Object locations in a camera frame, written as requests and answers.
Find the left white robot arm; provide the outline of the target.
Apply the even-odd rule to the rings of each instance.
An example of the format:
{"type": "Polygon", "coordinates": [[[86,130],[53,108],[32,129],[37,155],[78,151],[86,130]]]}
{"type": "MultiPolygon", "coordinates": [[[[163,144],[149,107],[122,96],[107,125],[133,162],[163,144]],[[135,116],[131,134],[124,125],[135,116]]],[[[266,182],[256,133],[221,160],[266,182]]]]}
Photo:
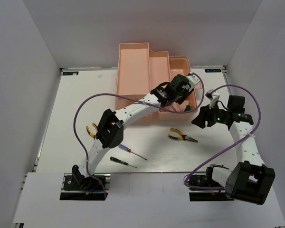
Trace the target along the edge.
{"type": "Polygon", "coordinates": [[[173,103],[182,104],[199,82],[200,79],[193,73],[188,76],[176,75],[171,82],[159,84],[145,97],[125,108],[105,110],[91,149],[84,148],[86,158],[72,168],[75,185],[82,190],[90,186],[99,162],[111,148],[121,144],[124,130],[129,125],[160,109],[166,109],[173,103]]]}

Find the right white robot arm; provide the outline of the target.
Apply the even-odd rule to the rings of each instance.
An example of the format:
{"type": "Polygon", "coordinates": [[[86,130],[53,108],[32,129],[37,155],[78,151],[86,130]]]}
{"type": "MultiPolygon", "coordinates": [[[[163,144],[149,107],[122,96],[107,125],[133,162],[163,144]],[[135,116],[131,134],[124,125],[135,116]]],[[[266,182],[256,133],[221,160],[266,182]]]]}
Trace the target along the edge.
{"type": "Polygon", "coordinates": [[[252,116],[245,113],[245,98],[231,95],[226,109],[211,103],[200,109],[192,124],[202,129],[224,124],[236,143],[237,165],[229,169],[212,164],[204,175],[192,175],[186,183],[191,190],[224,189],[227,198],[257,205],[264,204],[275,179],[275,171],[262,160],[254,135],[252,116]]]}

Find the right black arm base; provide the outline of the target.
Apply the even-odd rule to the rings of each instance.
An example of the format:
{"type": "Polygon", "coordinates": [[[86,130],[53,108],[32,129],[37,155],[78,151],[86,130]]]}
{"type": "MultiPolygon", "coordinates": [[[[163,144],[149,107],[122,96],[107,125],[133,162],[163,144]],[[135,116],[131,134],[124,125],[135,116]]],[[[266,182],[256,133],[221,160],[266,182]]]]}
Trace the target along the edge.
{"type": "Polygon", "coordinates": [[[230,169],[223,165],[212,164],[204,173],[193,174],[187,181],[188,185],[196,186],[196,188],[189,188],[190,202],[234,201],[226,196],[223,186],[212,179],[214,168],[223,169],[227,174],[231,173],[230,169]]]}

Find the green orange screwdriver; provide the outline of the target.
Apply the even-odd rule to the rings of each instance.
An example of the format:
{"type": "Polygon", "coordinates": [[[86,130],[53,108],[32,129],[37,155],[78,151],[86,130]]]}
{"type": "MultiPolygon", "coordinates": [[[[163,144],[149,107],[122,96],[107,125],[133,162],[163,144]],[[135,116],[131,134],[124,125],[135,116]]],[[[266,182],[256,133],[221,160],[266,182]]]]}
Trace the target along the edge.
{"type": "Polygon", "coordinates": [[[185,112],[188,112],[188,111],[190,111],[191,110],[191,105],[186,105],[186,107],[185,107],[185,109],[184,109],[184,111],[185,112]]]}

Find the pink plastic toolbox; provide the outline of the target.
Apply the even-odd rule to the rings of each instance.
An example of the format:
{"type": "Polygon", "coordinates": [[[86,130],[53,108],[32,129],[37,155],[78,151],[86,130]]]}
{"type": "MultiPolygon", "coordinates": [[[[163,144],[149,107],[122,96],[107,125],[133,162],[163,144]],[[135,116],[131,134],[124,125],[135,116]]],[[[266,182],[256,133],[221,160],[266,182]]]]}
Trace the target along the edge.
{"type": "MultiPolygon", "coordinates": [[[[115,109],[132,104],[131,99],[140,100],[160,83],[171,81],[177,74],[186,76],[190,69],[187,56],[171,56],[167,51],[153,52],[149,43],[124,43],[119,45],[115,109]]],[[[194,112],[184,114],[186,105],[191,110],[197,106],[196,94],[192,92],[182,103],[172,105],[169,112],[157,111],[135,122],[135,125],[164,121],[185,122],[194,112]]]]}

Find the yellow pliers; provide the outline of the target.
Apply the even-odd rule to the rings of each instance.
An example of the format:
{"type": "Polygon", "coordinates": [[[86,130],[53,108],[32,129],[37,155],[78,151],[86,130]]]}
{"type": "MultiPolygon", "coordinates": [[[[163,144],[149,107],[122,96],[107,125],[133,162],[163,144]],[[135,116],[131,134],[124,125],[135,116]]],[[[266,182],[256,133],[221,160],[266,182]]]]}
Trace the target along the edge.
{"type": "Polygon", "coordinates": [[[188,141],[188,142],[194,142],[194,143],[198,143],[199,141],[184,134],[182,131],[175,129],[175,128],[170,128],[170,132],[174,132],[177,133],[178,136],[173,136],[171,134],[168,134],[168,138],[170,138],[171,140],[175,140],[175,141],[188,141]]]}
{"type": "Polygon", "coordinates": [[[87,132],[89,133],[89,135],[95,139],[96,138],[96,134],[98,132],[98,128],[97,128],[97,125],[95,123],[92,123],[92,126],[94,128],[94,131],[89,127],[89,125],[86,126],[86,130],[87,132]]]}

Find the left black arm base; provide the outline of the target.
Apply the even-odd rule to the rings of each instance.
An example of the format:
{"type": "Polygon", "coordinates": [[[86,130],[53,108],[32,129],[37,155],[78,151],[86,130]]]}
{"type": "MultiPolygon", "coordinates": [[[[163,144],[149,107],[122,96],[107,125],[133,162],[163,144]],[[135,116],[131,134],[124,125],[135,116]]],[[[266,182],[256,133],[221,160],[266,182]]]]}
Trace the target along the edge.
{"type": "Polygon", "coordinates": [[[79,187],[75,178],[70,173],[63,177],[60,200],[71,201],[104,201],[108,196],[110,187],[110,174],[100,174],[96,177],[102,181],[104,190],[99,182],[91,177],[84,180],[83,187],[79,187]]]}

